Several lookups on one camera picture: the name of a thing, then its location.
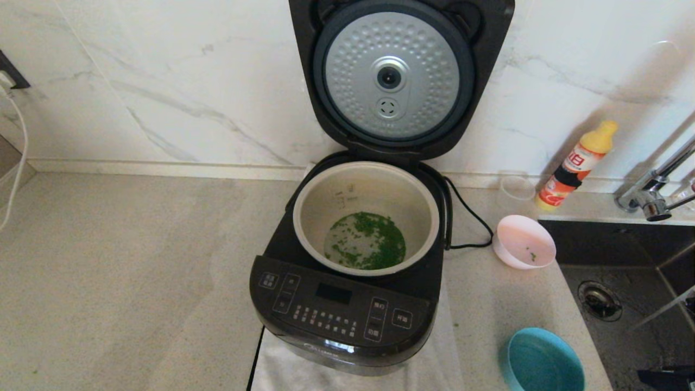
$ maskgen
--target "dish soap bottle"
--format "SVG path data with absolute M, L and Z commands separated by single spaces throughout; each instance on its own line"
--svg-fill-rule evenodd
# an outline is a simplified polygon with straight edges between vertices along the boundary
M 543 210 L 557 209 L 575 191 L 596 164 L 613 148 L 613 134 L 618 130 L 615 121 L 603 121 L 579 140 L 572 152 L 536 195 L 536 205 Z

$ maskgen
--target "clear plastic cup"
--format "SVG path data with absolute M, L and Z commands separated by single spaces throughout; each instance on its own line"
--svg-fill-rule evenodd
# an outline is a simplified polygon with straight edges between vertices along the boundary
M 530 204 L 536 195 L 536 188 L 526 177 L 507 175 L 500 179 L 497 191 L 497 206 L 506 212 L 516 212 Z

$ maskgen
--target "bottle label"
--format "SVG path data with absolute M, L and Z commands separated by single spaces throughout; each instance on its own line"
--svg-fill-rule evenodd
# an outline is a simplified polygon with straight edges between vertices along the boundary
M 567 156 L 567 159 L 562 162 L 562 166 L 572 173 L 586 171 L 588 174 L 588 171 L 591 171 L 605 155 L 592 152 L 578 143 L 575 145 L 572 153 Z
M 560 204 L 562 204 L 565 198 L 567 198 L 569 193 L 575 189 L 576 187 L 568 186 L 562 182 L 559 182 L 553 175 L 550 177 L 546 185 L 543 186 L 538 194 L 538 197 L 546 204 L 558 207 Z

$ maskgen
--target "marble wall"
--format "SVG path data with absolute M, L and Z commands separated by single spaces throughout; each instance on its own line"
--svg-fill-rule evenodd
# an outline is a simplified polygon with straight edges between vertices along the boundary
M 341 148 L 313 115 L 287 0 L 0 0 L 0 15 L 0 49 L 33 84 L 17 95 L 31 159 L 304 166 Z M 602 118 L 622 128 L 594 177 L 663 159 L 694 131 L 678 129 L 693 25 L 691 0 L 518 0 L 466 134 L 432 163 L 539 175 Z

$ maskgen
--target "inner lid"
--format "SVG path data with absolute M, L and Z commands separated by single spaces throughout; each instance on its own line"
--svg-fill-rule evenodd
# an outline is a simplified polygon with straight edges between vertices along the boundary
M 453 128 L 470 102 L 468 45 L 432 8 L 380 8 L 387 10 L 343 11 L 326 25 L 316 47 L 319 95 L 338 123 L 362 139 L 428 142 Z

